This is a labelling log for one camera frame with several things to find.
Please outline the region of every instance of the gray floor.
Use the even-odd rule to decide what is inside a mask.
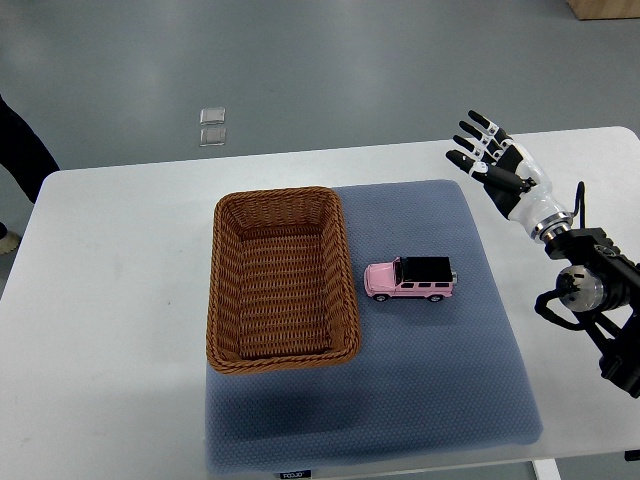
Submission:
[[[513,133],[638,134],[639,73],[640,20],[578,22],[564,0],[0,0],[0,92],[63,169],[440,140],[469,108]],[[198,146],[208,106],[227,108],[222,147]],[[23,232],[32,207],[5,171],[0,206]],[[640,476],[622,454],[558,464]]]

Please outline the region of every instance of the wicker basket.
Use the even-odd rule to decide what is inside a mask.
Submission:
[[[336,365],[360,347],[338,195],[233,193],[216,205],[207,358],[221,373]]]

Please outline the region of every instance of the toy car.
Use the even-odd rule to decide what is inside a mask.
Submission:
[[[372,263],[364,271],[364,289],[377,302],[391,297],[439,302],[453,295],[457,283],[449,257],[396,257],[393,262]]]

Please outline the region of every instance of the car window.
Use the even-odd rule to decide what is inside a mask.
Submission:
[[[402,281],[402,264],[400,260],[393,262],[393,269],[396,275],[396,285],[398,285]]]

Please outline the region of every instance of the black pants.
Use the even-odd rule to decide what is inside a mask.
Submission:
[[[60,170],[47,147],[0,95],[0,163],[9,170],[20,188],[35,203],[42,182]],[[0,223],[0,238],[7,234]]]

